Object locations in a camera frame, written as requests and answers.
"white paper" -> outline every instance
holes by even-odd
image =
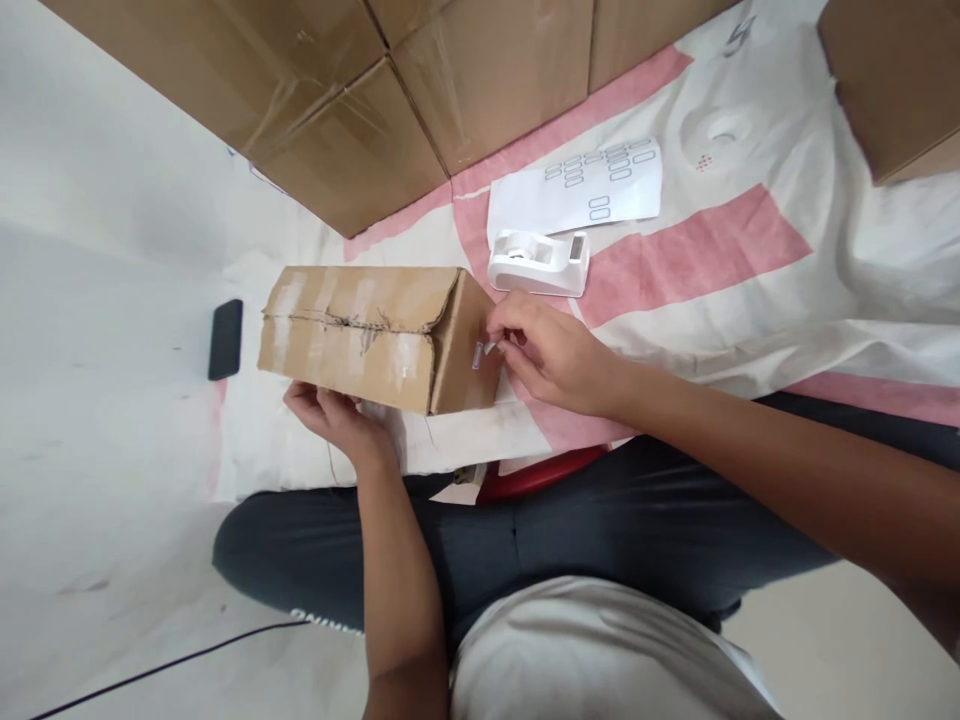
[[[550,235],[660,214],[663,161],[652,138],[626,140],[493,182],[487,242],[501,230]]]

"red object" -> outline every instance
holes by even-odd
[[[609,450],[608,445],[571,450],[562,455],[541,460],[509,475],[499,474],[499,462],[491,463],[487,468],[483,485],[480,486],[477,505],[490,505],[529,495],[572,475],[594,460],[603,457]]]

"white tape dispenser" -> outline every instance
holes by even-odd
[[[495,290],[581,297],[589,266],[590,244],[585,232],[559,239],[503,230],[493,244],[488,276]]]

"black phone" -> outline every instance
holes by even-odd
[[[243,301],[230,300],[213,311],[210,339],[210,380],[222,380],[240,372],[240,337],[243,330]]]

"cardboard box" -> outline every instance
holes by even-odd
[[[362,0],[43,2],[254,162],[386,53]]]
[[[390,47],[427,21],[450,0],[367,0]]]
[[[389,60],[257,166],[348,238],[447,181]]]
[[[462,268],[288,267],[263,310],[258,367],[423,415],[490,407],[492,307]]]
[[[596,0],[590,92],[596,92],[739,0]]]
[[[446,182],[362,0],[44,2],[345,237]]]
[[[591,0],[453,0],[392,52],[451,175],[587,96]]]
[[[960,169],[960,3],[830,0],[819,29],[875,183]]]

